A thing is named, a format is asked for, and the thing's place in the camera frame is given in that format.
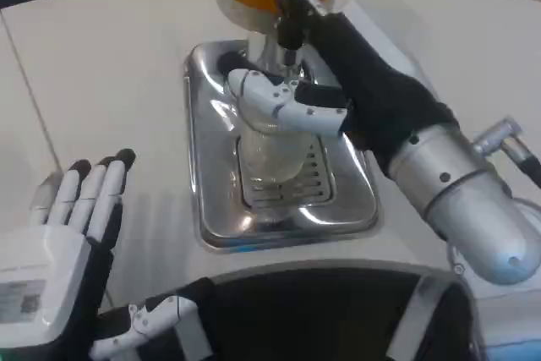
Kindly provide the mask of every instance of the metal grate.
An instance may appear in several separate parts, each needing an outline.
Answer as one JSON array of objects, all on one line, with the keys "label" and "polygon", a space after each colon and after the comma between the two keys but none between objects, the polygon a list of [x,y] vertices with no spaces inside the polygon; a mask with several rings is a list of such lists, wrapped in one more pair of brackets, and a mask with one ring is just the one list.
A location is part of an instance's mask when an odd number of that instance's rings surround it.
[{"label": "metal grate", "polygon": [[325,153],[319,139],[314,138],[301,172],[285,183],[264,184],[250,177],[244,177],[242,154],[238,156],[243,197],[251,208],[301,206],[325,203],[331,199],[331,181],[325,164]]}]

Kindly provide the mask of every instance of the white label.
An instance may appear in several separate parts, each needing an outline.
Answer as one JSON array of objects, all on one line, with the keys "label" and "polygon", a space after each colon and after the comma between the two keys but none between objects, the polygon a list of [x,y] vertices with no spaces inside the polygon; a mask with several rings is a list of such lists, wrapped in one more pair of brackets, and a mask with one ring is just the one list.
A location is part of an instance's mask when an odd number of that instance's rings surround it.
[{"label": "white label", "polygon": [[0,324],[34,320],[45,285],[42,279],[0,283]]}]

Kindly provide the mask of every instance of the white table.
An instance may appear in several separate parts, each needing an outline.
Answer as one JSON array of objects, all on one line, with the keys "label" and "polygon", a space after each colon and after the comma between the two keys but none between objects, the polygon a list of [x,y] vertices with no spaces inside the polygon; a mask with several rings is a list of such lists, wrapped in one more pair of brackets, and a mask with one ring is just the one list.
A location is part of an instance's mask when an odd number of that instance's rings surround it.
[{"label": "white table", "polygon": [[0,20],[0,232],[24,225],[36,186],[55,161]]},{"label": "white table", "polygon": [[[541,155],[541,5],[529,0],[358,0],[416,57],[468,136],[506,114]],[[345,0],[336,0],[336,5]],[[124,146],[139,154],[109,290],[125,304],[250,266],[310,259],[446,268],[445,245],[377,173],[384,208],[371,238],[243,254],[195,239],[189,200],[183,61],[204,41],[244,38],[215,0],[40,0],[3,11],[63,167]],[[541,193],[495,158],[516,195]]]}]

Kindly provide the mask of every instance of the clear plastic cup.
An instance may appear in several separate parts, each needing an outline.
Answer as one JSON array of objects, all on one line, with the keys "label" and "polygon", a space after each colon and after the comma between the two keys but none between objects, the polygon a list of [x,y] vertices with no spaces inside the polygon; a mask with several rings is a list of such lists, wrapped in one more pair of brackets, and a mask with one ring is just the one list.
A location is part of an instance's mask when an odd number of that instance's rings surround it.
[{"label": "clear plastic cup", "polygon": [[239,141],[244,167],[253,181],[283,183],[301,171],[314,136],[283,128],[242,98],[238,110],[243,119]]}]

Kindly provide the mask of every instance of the drip tray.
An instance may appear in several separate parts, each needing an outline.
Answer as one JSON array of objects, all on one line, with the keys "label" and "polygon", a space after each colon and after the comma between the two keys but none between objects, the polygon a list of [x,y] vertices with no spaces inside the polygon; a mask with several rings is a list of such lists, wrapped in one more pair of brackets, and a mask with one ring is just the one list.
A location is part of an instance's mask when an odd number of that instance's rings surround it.
[{"label": "drip tray", "polygon": [[248,171],[244,169],[242,154],[238,154],[244,202],[255,209],[328,202],[332,197],[332,189],[323,155],[321,143],[314,137],[303,168],[295,178],[285,183],[265,184],[245,175]]},{"label": "drip tray", "polygon": [[[347,137],[314,137],[302,171],[282,184],[246,176],[238,140],[242,122],[216,62],[246,41],[197,46],[186,62],[189,163],[194,219],[201,241],[226,252],[362,237],[374,227],[378,200],[364,155]],[[305,62],[334,85],[316,52]]]}]

